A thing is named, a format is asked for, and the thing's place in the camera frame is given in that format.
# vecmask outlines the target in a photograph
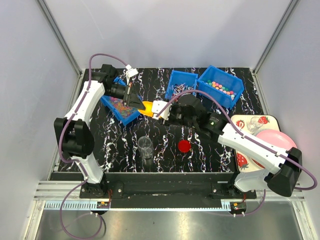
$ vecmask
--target pink plate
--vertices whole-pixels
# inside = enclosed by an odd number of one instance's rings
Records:
[[[272,144],[279,148],[284,148],[286,150],[290,150],[292,147],[297,147],[295,142],[287,135],[285,135],[281,131],[273,130],[273,129],[266,129],[259,132],[256,135],[257,138],[262,139],[263,141],[267,142],[268,144]],[[264,168],[261,164],[257,161],[253,160],[259,167]]]

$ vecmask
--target yellow object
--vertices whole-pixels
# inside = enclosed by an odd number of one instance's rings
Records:
[[[151,111],[153,103],[151,101],[143,101],[142,103],[145,106],[145,110],[138,109],[139,113],[146,115],[148,117],[153,117],[154,113]]]

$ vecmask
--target table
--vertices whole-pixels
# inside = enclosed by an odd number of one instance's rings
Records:
[[[221,68],[243,80],[244,92],[229,116],[261,115],[257,89],[249,68]],[[172,70],[196,73],[199,76],[206,70],[201,68],[139,68],[133,78],[140,85],[139,94],[144,101],[163,100]],[[121,78],[124,70],[119,69]],[[88,70],[83,80],[88,79]],[[205,97],[199,97],[208,111],[221,113],[215,104]],[[214,173],[233,172],[236,169],[234,152],[225,146],[214,147],[208,140],[198,137],[193,129],[187,127],[166,127],[150,117],[140,115],[124,127],[99,101],[89,124],[95,139],[93,154],[105,173]],[[144,165],[137,148],[140,137],[148,135],[154,146],[153,163]],[[191,151],[184,154],[178,150],[180,140],[191,142]],[[58,172],[79,172],[74,163],[60,162]]]

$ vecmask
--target robotic arm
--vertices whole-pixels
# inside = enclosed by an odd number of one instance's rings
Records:
[[[76,163],[78,165],[82,164],[88,177],[86,188],[91,192],[95,192],[97,196],[104,196],[108,189],[106,177],[93,155],[94,137],[88,127],[89,119],[96,104],[103,95],[107,95],[122,99],[124,105],[139,110],[146,109],[137,95],[135,86],[131,82],[127,86],[114,83],[114,79],[118,75],[117,70],[111,65],[103,65],[102,69],[105,71],[92,72],[89,91],[86,90],[89,84],[86,81],[74,107],[64,118],[57,118],[54,121],[55,135],[59,143],[65,124],[77,112],[67,127],[64,136],[62,136],[62,151],[66,157],[72,157],[77,160]],[[137,70],[131,68],[129,77],[136,74],[138,74]],[[84,94],[86,94],[85,99],[79,107]],[[192,94],[181,96],[177,102],[171,104],[160,114],[160,118],[156,117],[156,114],[166,104],[167,102],[165,101],[154,101],[150,110],[153,118],[158,119],[162,125],[194,128],[201,138],[208,139],[213,144],[222,144],[234,148],[265,166],[265,169],[254,172],[235,172],[234,177],[229,183],[230,194],[232,191],[237,190],[248,192],[250,190],[263,190],[269,187],[279,195],[285,197],[291,196],[301,170],[279,157],[279,155],[288,156],[301,165],[302,153],[300,150],[292,148],[290,151],[286,151],[250,134],[251,139],[277,152],[277,154],[272,154],[262,146],[249,141],[246,138],[246,135],[249,135],[248,133],[244,132],[241,136],[235,131],[234,126],[228,123],[224,116],[207,112],[200,99]]]

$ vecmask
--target strawberry placemat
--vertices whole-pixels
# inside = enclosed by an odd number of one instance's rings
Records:
[[[248,125],[253,117],[259,117],[258,122],[262,125],[254,132],[249,131]],[[232,122],[234,122],[243,131],[256,135],[265,129],[273,129],[280,131],[278,121],[274,116],[270,115],[233,115],[231,117]],[[250,157],[245,154],[235,150],[236,165],[240,172],[254,172],[263,169],[258,162],[255,162]]]

